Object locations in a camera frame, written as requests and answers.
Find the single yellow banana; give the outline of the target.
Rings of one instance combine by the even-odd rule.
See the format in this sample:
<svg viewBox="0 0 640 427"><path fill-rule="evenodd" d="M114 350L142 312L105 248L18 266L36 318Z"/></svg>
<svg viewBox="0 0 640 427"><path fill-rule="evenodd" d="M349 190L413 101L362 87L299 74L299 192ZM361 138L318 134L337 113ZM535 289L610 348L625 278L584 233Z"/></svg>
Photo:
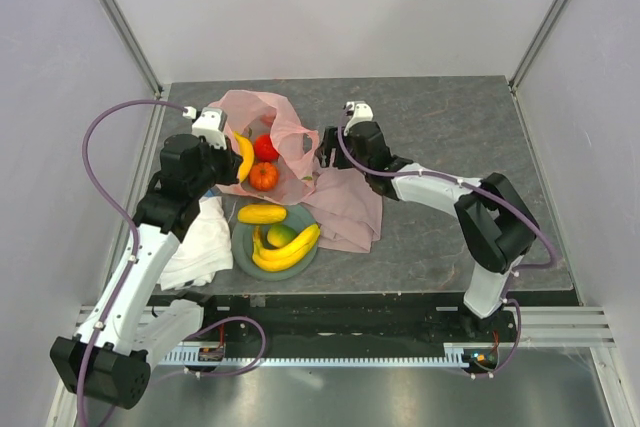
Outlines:
<svg viewBox="0 0 640 427"><path fill-rule="evenodd" d="M234 133L235 140L239 147L239 155L242 157L242 162L238 170L238 181L244 182L254 165L255 153L254 147L251 141L239 133Z"/></svg>

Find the orange tangerine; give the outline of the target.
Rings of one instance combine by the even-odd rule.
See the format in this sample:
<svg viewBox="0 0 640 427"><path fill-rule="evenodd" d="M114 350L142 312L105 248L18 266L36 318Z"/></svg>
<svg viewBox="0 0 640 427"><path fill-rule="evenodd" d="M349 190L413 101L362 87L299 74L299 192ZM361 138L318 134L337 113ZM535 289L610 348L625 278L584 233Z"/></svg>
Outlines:
<svg viewBox="0 0 640 427"><path fill-rule="evenodd" d="M260 192L273 190L279 181L279 170L270 162L259 162L252 166L248 176L249 185Z"/></svg>

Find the red-yellow apple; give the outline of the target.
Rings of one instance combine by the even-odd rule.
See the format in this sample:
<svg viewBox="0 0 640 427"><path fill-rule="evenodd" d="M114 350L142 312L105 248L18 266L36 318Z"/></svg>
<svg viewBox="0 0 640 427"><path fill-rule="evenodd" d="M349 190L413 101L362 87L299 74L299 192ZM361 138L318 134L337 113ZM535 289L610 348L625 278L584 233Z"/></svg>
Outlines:
<svg viewBox="0 0 640 427"><path fill-rule="evenodd" d="M253 148L255 158L260 162L275 162L280 157L269 134L258 136L253 143Z"/></svg>

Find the pink plastic bag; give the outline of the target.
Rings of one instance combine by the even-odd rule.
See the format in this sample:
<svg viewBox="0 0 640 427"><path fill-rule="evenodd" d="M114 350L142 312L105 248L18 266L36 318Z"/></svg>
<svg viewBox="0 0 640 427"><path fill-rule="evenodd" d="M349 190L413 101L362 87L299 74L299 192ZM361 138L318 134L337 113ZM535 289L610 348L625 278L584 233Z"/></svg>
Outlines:
<svg viewBox="0 0 640 427"><path fill-rule="evenodd" d="M219 190L227 195L254 197L268 202L295 205L314 190L314 154L319 147L319 134L304 127L289 100L275 93L230 90L210 104L225 112L225 134L249 134L255 138L268 134L279 153L276 167L279 180L276 186L260 192L248 181Z"/></svg>

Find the green-yellow mango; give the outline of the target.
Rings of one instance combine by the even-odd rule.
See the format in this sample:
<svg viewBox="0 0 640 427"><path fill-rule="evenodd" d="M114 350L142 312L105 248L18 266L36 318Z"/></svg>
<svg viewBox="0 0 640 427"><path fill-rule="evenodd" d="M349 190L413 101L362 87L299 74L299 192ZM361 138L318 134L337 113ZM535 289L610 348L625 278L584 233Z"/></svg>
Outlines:
<svg viewBox="0 0 640 427"><path fill-rule="evenodd" d="M284 224L272 225L267 231L267 242L275 247L282 248L292 242L298 233L291 227Z"/></svg>

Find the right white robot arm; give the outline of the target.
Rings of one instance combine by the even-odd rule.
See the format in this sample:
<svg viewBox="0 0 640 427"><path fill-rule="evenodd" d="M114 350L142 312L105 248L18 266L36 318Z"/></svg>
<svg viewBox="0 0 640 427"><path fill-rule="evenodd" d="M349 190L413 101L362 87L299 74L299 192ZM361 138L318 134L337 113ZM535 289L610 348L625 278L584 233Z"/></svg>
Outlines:
<svg viewBox="0 0 640 427"><path fill-rule="evenodd" d="M499 173L459 178L394 155L375 121L351 129L327 127L316 156L323 167L359 170L382 197L421 204L458 220L475 261L458 328L473 341L489 334L511 274L540 233L511 182Z"/></svg>

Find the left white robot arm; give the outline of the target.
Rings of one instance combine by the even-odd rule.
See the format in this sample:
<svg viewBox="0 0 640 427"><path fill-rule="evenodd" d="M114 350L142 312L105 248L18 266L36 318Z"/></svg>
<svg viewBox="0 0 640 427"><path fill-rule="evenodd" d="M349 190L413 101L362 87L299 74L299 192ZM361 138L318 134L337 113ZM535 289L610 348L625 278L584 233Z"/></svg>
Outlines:
<svg viewBox="0 0 640 427"><path fill-rule="evenodd" d="M50 358L66 389L130 409L143 396L154 368L191 334L208 340L219 316L177 300L148 324L140 323L159 278L216 185L237 183L241 157L221 132L178 134L165 141L132 220L121 261L97 305L70 338L57 338Z"/></svg>

